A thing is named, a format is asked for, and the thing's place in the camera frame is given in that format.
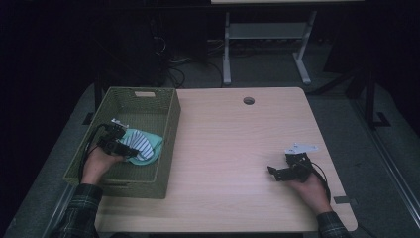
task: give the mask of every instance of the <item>sleeve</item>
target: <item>sleeve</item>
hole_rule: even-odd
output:
[[[351,238],[336,212],[321,213],[316,217],[322,238]]]
[[[64,217],[54,229],[51,237],[93,237],[95,218],[102,189],[92,184],[77,186]]]

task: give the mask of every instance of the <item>green plastic basket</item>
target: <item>green plastic basket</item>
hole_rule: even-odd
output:
[[[172,88],[110,87],[92,123],[72,159],[64,180],[78,185],[78,168],[88,137],[100,124],[113,118],[130,128],[163,137],[159,158],[146,166],[118,163],[108,171],[100,184],[104,195],[143,198],[165,198],[178,127],[180,105]],[[99,130],[93,142],[103,131]]]

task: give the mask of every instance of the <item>hand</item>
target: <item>hand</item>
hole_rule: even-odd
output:
[[[84,165],[81,183],[97,185],[112,165],[123,160],[124,158],[122,156],[110,156],[106,154],[100,147],[93,148]]]
[[[298,180],[286,181],[286,184],[297,191],[303,201],[312,209],[315,215],[332,211],[324,186],[319,179],[311,173],[304,183]]]

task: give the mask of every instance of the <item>cloth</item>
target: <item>cloth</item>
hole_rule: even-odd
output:
[[[319,231],[322,238],[352,237],[336,212],[330,211],[317,215]]]
[[[51,237],[93,237],[96,212],[101,198],[101,188],[91,184],[80,184]],[[351,237],[334,211],[319,214],[317,221],[323,238]]]
[[[162,137],[152,133],[127,129],[126,134],[121,138],[120,142],[139,150],[139,153],[135,157],[127,159],[129,162],[137,166],[145,166],[154,162],[160,156],[162,140]]]

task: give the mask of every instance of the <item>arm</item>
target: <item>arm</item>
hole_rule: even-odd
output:
[[[349,231],[331,207],[322,183],[314,174],[311,174],[304,183],[291,180],[287,181],[286,184],[293,188],[315,213],[319,231],[323,238],[351,237]]]
[[[122,157],[109,156],[101,148],[93,149],[86,161],[81,184],[69,203],[63,219],[51,237],[93,237],[94,224],[102,189],[97,186],[102,176]]]

